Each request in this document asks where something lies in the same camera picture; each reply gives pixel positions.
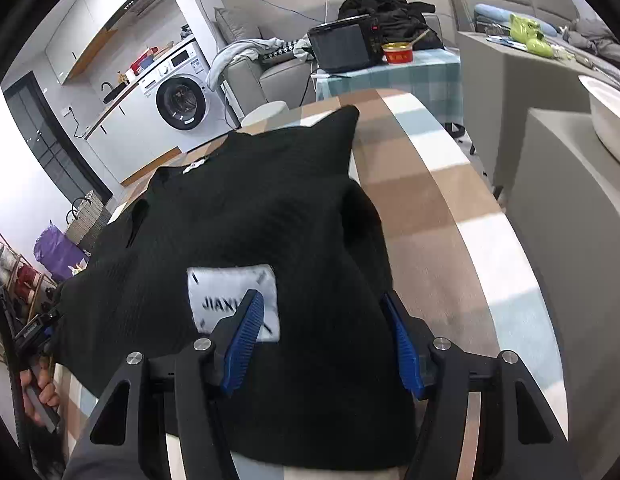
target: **washing machine door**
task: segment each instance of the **washing machine door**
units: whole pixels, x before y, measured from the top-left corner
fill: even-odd
[[[206,115],[206,97],[194,79],[174,76],[159,85],[156,107],[164,121],[173,128],[191,130]]]

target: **black jacket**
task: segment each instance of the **black jacket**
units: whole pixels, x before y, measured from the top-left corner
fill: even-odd
[[[422,12],[434,12],[435,6],[424,2],[406,0],[346,0],[339,9],[339,19],[370,14],[379,20],[379,29],[384,43],[410,41],[429,27]],[[415,50],[443,48],[436,32],[430,33],[418,43]]]

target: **white fabric tag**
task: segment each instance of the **white fabric tag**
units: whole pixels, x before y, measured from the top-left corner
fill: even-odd
[[[220,319],[234,314],[251,288],[263,295],[263,325],[257,341],[278,341],[277,283],[269,265],[189,268],[188,297],[197,330],[202,334],[211,333]]]
[[[194,170],[195,168],[198,168],[199,166],[201,166],[206,161],[207,161],[207,158],[204,157],[201,160],[197,160],[196,162],[193,162],[185,170],[183,170],[183,173],[181,173],[181,174],[186,174],[190,170]]]

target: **metal screw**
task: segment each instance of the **metal screw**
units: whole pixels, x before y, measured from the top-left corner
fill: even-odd
[[[212,346],[212,341],[210,341],[210,339],[207,339],[205,337],[202,337],[200,339],[197,339],[194,342],[194,349],[195,350],[199,350],[199,351],[204,351],[207,350],[208,348],[210,348]]]
[[[144,355],[141,352],[131,352],[128,354],[128,357],[126,357],[126,362],[129,365],[138,365],[143,358]]]
[[[432,344],[437,350],[449,350],[452,346],[450,339],[446,339],[445,337],[435,338]]]
[[[501,357],[509,365],[513,365],[519,360],[519,356],[515,354],[512,350],[506,350],[503,354],[501,354]]]

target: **range hood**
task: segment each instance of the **range hood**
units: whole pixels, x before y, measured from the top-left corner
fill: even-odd
[[[103,28],[111,30],[121,28],[140,18],[161,0],[128,0],[107,21]]]

